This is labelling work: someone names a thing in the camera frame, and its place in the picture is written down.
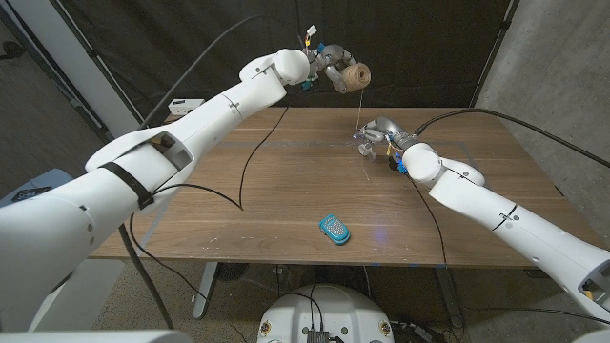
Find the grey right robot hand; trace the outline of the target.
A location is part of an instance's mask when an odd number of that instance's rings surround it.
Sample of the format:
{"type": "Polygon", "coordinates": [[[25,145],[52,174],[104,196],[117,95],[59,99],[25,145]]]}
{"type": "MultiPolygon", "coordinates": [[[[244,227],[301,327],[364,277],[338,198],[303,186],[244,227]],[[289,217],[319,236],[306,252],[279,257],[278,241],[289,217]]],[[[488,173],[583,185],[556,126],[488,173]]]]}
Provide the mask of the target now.
{"type": "Polygon", "coordinates": [[[387,143],[390,151],[407,151],[418,142],[415,134],[407,132],[385,116],[380,116],[357,129],[354,138],[362,140],[358,145],[358,152],[370,161],[376,159],[374,144],[387,143]]]}

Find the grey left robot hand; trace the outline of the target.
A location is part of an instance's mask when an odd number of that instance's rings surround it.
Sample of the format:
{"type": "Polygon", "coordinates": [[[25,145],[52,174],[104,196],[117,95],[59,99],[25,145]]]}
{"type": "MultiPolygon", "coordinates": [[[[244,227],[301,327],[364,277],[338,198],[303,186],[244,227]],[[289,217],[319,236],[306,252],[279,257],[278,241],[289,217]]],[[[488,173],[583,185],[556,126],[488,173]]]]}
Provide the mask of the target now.
{"type": "Polygon", "coordinates": [[[326,45],[321,51],[307,50],[305,52],[310,69],[308,81],[315,81],[320,72],[324,72],[340,93],[348,91],[347,82],[342,71],[356,64],[354,57],[339,45],[326,45]]]}

